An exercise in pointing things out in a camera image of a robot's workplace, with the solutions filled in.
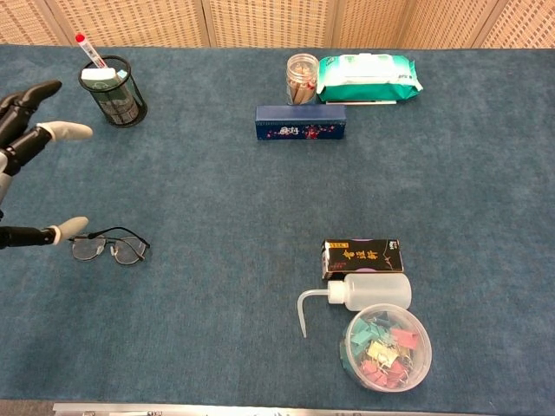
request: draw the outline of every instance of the red marker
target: red marker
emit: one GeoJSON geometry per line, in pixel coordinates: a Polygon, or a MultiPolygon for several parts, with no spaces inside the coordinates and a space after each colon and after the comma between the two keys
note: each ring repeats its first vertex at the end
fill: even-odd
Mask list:
{"type": "Polygon", "coordinates": [[[98,55],[98,52],[96,52],[95,48],[93,48],[93,45],[90,44],[83,33],[78,33],[77,35],[75,35],[75,40],[77,41],[77,43],[79,43],[79,46],[81,46],[81,48],[85,51],[87,56],[90,58],[93,64],[96,65],[97,68],[108,67],[108,65],[106,65],[101,56],[98,55]]]}

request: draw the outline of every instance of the glasses frame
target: glasses frame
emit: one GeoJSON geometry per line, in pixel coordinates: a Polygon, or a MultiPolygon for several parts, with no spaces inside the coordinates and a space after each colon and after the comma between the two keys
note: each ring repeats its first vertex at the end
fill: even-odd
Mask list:
{"type": "Polygon", "coordinates": [[[122,263],[121,261],[118,260],[117,256],[112,251],[112,257],[114,258],[114,260],[118,264],[121,264],[123,266],[130,266],[132,264],[135,264],[137,262],[142,262],[143,260],[145,260],[145,256],[143,256],[143,254],[140,254],[130,243],[128,243],[126,240],[124,240],[123,239],[124,237],[122,237],[122,238],[106,237],[106,236],[103,235],[104,233],[112,231],[112,230],[124,230],[124,231],[127,231],[130,234],[132,234],[133,237],[137,237],[139,239],[139,241],[141,241],[145,245],[145,249],[143,251],[143,254],[146,253],[147,249],[150,248],[150,243],[147,240],[145,240],[143,237],[139,236],[138,234],[135,234],[131,230],[129,230],[127,228],[124,228],[124,227],[112,227],[112,228],[107,228],[106,230],[91,232],[89,234],[81,234],[81,235],[78,235],[78,236],[73,236],[71,238],[68,238],[68,241],[72,242],[72,244],[71,244],[71,255],[73,256],[73,258],[75,260],[79,260],[80,262],[90,262],[91,260],[96,259],[100,254],[102,254],[102,252],[104,251],[104,248],[106,247],[107,244],[112,244],[112,246],[115,246],[115,243],[120,241],[120,242],[125,243],[129,246],[129,248],[137,256],[137,259],[132,263],[122,263]],[[100,253],[95,254],[94,256],[92,256],[91,258],[88,258],[88,259],[80,259],[80,258],[75,256],[75,254],[73,253],[73,249],[75,247],[75,240],[95,240],[95,239],[99,239],[98,238],[99,236],[102,236],[102,240],[103,240],[102,251],[100,253]]]}

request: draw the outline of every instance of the eyeglasses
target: eyeglasses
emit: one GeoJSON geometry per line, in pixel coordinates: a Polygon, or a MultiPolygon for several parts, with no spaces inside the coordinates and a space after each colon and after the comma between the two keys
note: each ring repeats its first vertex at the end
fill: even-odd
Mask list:
{"type": "Polygon", "coordinates": [[[106,244],[111,244],[110,252],[117,263],[125,265],[135,264],[145,259],[145,251],[150,247],[147,240],[123,227],[112,227],[90,234],[81,234],[68,238],[68,240],[72,242],[71,252],[73,257],[83,262],[98,257],[104,251],[106,244]],[[121,238],[103,235],[111,230],[124,230],[133,235],[121,238]]]}

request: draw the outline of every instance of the glasses lens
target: glasses lens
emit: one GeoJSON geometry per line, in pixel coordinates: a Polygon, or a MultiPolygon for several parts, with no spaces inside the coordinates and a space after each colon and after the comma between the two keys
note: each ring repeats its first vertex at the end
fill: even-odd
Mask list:
{"type": "Polygon", "coordinates": [[[146,245],[137,237],[124,237],[115,242],[114,257],[121,264],[133,264],[139,261],[137,253],[145,254],[146,245]]]}
{"type": "Polygon", "coordinates": [[[75,237],[72,246],[73,257],[77,260],[92,260],[102,253],[105,244],[106,239],[104,236],[90,240],[88,238],[75,237]]]}

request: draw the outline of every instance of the green and white package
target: green and white package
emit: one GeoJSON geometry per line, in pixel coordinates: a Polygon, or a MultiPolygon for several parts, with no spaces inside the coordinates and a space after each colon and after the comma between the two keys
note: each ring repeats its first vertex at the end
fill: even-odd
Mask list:
{"type": "Polygon", "coordinates": [[[401,55],[340,55],[320,60],[317,93],[322,101],[400,101],[422,85],[415,63],[401,55]]]}

